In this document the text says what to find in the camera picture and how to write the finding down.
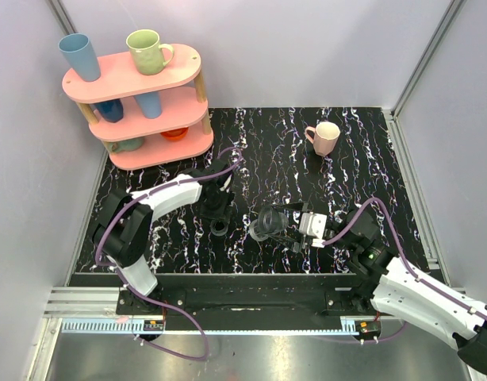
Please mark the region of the grey threaded adapter fitting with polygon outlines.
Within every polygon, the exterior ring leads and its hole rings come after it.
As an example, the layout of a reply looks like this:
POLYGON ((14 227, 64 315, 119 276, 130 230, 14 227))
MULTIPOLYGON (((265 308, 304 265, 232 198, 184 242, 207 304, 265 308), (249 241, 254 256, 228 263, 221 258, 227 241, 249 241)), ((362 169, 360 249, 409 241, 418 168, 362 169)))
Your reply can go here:
POLYGON ((228 231, 228 222, 226 220, 213 220, 210 223, 210 231, 212 235, 222 237, 228 231))

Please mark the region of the teal ceramic mug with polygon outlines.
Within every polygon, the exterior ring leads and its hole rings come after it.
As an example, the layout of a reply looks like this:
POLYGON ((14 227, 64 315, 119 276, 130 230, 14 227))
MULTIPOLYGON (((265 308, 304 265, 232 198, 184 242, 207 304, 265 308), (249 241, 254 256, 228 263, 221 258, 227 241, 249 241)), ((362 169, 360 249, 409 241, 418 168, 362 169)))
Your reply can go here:
POLYGON ((102 141, 105 149, 110 154, 118 154, 121 152, 133 152, 139 149, 144 144, 143 137, 136 137, 127 140, 119 140, 119 141, 102 141))

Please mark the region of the pink ceramic mug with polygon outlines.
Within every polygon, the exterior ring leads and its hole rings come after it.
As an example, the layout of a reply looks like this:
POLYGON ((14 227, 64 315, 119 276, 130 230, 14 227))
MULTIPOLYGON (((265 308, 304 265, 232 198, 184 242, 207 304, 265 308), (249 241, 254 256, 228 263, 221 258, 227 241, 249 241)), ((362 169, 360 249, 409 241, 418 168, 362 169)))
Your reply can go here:
POLYGON ((305 137, 313 145, 318 156, 329 155, 334 150, 339 135, 338 125, 329 121, 322 121, 316 127, 305 128, 305 137))

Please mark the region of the pink three-tier shelf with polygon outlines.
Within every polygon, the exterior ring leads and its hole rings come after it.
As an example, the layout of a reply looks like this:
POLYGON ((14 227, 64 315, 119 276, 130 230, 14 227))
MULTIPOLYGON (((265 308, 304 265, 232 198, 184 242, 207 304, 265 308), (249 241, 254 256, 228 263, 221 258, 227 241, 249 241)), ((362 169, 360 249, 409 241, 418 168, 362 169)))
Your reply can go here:
POLYGON ((101 56, 101 76, 62 80, 116 167, 132 171, 200 156, 213 144, 201 55, 185 44, 164 53, 166 67, 140 74, 130 52, 101 56))

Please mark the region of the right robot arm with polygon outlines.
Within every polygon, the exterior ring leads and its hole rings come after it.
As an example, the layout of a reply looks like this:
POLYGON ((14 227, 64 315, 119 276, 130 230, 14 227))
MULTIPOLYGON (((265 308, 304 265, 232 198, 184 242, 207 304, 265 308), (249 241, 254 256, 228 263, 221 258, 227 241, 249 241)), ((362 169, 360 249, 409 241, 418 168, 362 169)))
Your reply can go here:
POLYGON ((409 262, 403 248, 379 239, 380 229, 365 207, 385 209, 378 198, 366 200, 333 221, 304 203, 262 208, 255 223, 258 238, 271 238, 294 251, 336 246, 349 252, 347 266, 360 283, 350 305, 357 314, 375 310, 393 315, 439 338, 469 367, 487 375, 487 304, 432 278, 409 262))

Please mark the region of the orange plastic bowl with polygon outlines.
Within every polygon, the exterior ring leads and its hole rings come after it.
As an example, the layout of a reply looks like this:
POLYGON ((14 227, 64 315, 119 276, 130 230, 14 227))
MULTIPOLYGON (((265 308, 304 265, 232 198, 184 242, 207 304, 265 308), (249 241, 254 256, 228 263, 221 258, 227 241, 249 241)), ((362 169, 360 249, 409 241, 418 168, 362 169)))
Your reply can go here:
POLYGON ((169 131, 161 132, 160 135, 168 141, 179 141, 186 136, 188 130, 189 130, 188 127, 184 127, 180 129, 172 129, 169 131))

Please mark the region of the dark blue mug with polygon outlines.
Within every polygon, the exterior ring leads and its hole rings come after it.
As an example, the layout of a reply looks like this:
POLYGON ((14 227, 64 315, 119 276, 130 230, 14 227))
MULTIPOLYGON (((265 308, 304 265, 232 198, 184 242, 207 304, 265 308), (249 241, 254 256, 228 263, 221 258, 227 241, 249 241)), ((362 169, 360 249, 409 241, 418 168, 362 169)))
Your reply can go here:
POLYGON ((124 117, 124 108, 120 99, 94 103, 102 118, 110 123, 117 123, 124 117))

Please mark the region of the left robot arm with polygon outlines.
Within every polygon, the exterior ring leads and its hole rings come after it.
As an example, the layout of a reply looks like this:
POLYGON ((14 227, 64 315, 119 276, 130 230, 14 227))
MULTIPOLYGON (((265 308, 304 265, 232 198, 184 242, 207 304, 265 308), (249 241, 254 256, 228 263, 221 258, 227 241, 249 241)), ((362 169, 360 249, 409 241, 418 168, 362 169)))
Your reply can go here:
POLYGON ((97 221, 89 228, 90 239, 98 245, 111 221, 130 202, 109 232, 102 254, 136 290, 133 305, 143 314, 153 314, 160 307, 159 282, 144 257, 151 224, 162 216, 187 205, 199 205, 199 217, 210 221, 210 231, 220 237, 228 231, 229 207, 234 194, 229 190, 232 170, 229 164, 215 159, 204 170, 191 168, 164 184, 164 188, 127 193, 112 191, 97 221))

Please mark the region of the light blue tall cup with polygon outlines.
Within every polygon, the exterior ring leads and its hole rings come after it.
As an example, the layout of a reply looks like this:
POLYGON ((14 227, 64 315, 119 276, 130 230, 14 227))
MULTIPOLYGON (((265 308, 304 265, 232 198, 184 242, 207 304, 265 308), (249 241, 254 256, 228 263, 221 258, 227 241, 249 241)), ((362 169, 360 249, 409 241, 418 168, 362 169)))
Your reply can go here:
POLYGON ((87 35, 72 33, 63 37, 59 50, 82 80, 93 82, 100 78, 98 58, 87 35))

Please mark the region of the aluminium frame rail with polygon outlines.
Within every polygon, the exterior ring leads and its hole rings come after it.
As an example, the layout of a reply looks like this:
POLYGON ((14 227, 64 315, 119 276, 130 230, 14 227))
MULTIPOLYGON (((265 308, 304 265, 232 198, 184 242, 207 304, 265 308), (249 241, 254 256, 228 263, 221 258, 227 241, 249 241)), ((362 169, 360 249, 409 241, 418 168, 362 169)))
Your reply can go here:
POLYGON ((209 335, 355 335, 375 315, 334 316, 303 310, 223 310, 186 312, 169 304, 157 306, 123 288, 67 287, 54 289, 44 312, 62 318, 67 331, 76 333, 195 334, 209 335))

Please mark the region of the light blue cup middle shelf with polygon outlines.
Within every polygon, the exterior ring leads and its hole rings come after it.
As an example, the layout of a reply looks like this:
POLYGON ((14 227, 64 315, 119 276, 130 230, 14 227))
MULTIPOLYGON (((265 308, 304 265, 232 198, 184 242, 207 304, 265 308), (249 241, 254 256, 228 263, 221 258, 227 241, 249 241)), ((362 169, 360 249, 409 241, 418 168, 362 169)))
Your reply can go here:
POLYGON ((134 95, 134 100, 139 106, 142 114, 148 119, 155 119, 163 112, 159 93, 152 91, 134 95))

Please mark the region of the green ceramic mug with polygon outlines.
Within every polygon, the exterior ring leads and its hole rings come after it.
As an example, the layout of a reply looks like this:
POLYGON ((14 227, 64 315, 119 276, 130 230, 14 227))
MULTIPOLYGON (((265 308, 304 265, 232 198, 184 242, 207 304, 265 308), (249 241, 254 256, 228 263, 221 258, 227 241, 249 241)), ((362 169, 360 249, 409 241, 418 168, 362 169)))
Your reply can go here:
POLYGON ((130 33, 126 44, 137 71, 142 75, 159 74, 174 57, 174 47, 162 44, 159 34, 151 29, 130 33))

